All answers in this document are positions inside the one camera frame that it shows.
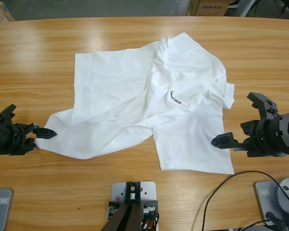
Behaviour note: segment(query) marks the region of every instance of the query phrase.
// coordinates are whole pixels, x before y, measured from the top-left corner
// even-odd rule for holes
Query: wrinkled fabric
[[[39,148],[89,159],[153,135],[160,168],[233,174],[211,145],[234,101],[225,68],[186,33],[138,49],[76,54],[74,108],[50,116]]]

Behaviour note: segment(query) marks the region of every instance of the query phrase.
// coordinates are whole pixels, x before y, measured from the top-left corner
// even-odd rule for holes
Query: wooden table
[[[235,103],[224,111],[225,131],[240,141],[240,123],[258,119],[246,96],[260,92],[289,112],[289,21],[234,17],[81,18],[0,24],[0,112],[17,106],[16,123],[44,126],[73,107],[74,55],[138,48],[187,32],[216,55],[234,83]],[[232,153],[235,172],[261,170],[289,177],[289,156],[247,158]],[[199,230],[202,204],[227,176],[160,171],[153,139],[90,160],[35,149],[0,156],[0,187],[14,189],[8,231],[98,231],[106,223],[111,185],[153,180],[161,231]],[[253,184],[260,174],[235,177],[214,196],[206,229],[244,227],[261,219]]]

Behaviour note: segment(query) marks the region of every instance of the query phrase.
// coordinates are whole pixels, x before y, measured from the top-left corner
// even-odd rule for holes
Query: black cable
[[[251,227],[253,227],[253,226],[257,225],[257,224],[265,223],[265,222],[268,222],[268,221],[271,221],[271,220],[266,219],[266,220],[257,221],[255,223],[252,223],[251,225],[247,226],[246,228],[242,229],[242,231],[245,231],[245,230],[247,230],[247,229],[249,229],[249,228],[251,228]]]
[[[275,184],[281,189],[281,191],[283,192],[283,194],[286,196],[286,198],[289,200],[289,197],[288,195],[285,193],[285,191],[282,189],[282,187],[279,185],[279,183],[273,178],[271,177],[269,174],[265,173],[265,172],[261,172],[261,171],[256,171],[256,170],[251,170],[251,171],[244,171],[244,172],[239,172],[239,173],[236,173],[228,178],[226,178],[215,190],[214,192],[210,195],[210,197],[208,198],[207,200],[207,203],[206,203],[206,206],[204,208],[204,213],[203,213],[203,221],[202,221],[202,231],[204,231],[204,224],[205,224],[205,221],[206,221],[206,213],[207,213],[207,208],[208,208],[208,204],[211,200],[211,198],[216,194],[216,192],[227,182],[229,181],[231,178],[235,177],[235,176],[238,176],[238,175],[241,175],[241,174],[245,174],[245,173],[261,173],[261,174],[264,174],[266,176],[268,176],[269,178],[271,178]]]
[[[159,220],[159,213],[155,215],[148,215],[141,226],[141,230],[143,231],[156,231]]]

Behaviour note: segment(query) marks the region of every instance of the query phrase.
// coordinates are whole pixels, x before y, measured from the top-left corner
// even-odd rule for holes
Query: robotic arm
[[[30,132],[37,138],[50,139],[57,135],[53,130],[40,128],[37,124],[13,124],[16,106],[11,104],[0,113],[0,154],[24,155],[35,148],[33,138],[26,138]]]

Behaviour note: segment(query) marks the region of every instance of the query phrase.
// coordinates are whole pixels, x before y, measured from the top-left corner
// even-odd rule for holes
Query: black logo
[[[170,92],[170,97],[171,97],[171,99],[174,100],[176,103],[181,104],[182,102],[181,102],[181,101],[178,101],[177,99],[175,99],[172,94],[173,94],[173,91]]]

